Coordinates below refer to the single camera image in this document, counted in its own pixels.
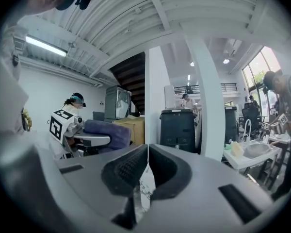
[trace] faucet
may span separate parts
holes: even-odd
[[[247,135],[247,133],[246,133],[247,123],[249,123],[249,126],[250,126],[249,135]],[[243,138],[244,138],[245,135],[247,136],[247,142],[250,141],[250,134],[251,134],[251,120],[248,119],[246,121],[245,125],[244,125],[244,132],[243,132],[243,135],[242,135],[242,142],[243,142]]]

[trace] railing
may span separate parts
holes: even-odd
[[[237,91],[236,83],[222,83],[221,90],[222,92]],[[175,87],[174,91],[176,95],[183,95],[184,93],[187,93],[187,94],[200,93],[199,85],[187,85],[187,86]]]

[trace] cardboard box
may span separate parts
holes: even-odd
[[[124,118],[113,121],[113,123],[129,128],[131,130],[130,140],[139,145],[145,143],[145,118],[136,117],[135,119]]]

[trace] window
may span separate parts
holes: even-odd
[[[259,95],[261,99],[261,107],[260,107],[261,115],[263,117],[266,117],[265,121],[268,121],[268,105],[267,105],[266,96],[263,93],[263,88],[259,89]]]
[[[271,71],[277,72],[281,69],[273,50],[268,47],[263,47],[261,53]]]
[[[254,76],[252,82],[261,83],[264,79],[265,73],[269,71],[265,59],[261,53],[259,53],[249,64]]]
[[[269,102],[270,102],[270,109],[272,109],[272,108],[274,108],[275,103],[276,103],[276,101],[277,101],[277,96],[276,96],[276,94],[275,94],[274,92],[272,92],[272,91],[268,91],[267,95],[268,95],[268,100],[269,100]]]
[[[225,103],[224,106],[233,107],[234,106],[234,102],[231,101],[231,102]]]
[[[249,65],[242,70],[250,94],[260,105],[260,112],[264,117],[269,116],[270,109],[277,101],[277,96],[272,91],[268,92],[268,96],[264,95],[262,91],[264,75],[267,71],[278,72],[280,70],[281,68],[274,52],[268,47],[263,47]]]
[[[252,72],[250,70],[250,67],[246,66],[243,70],[243,73],[244,73],[244,76],[246,78],[248,87],[254,86],[253,75],[252,75]]]

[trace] visor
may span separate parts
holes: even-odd
[[[77,103],[77,104],[82,104],[82,105],[85,104],[85,103],[83,103],[83,100],[80,99],[80,98],[77,97],[77,96],[72,96],[71,98],[74,99],[74,100],[75,100],[75,103]]]

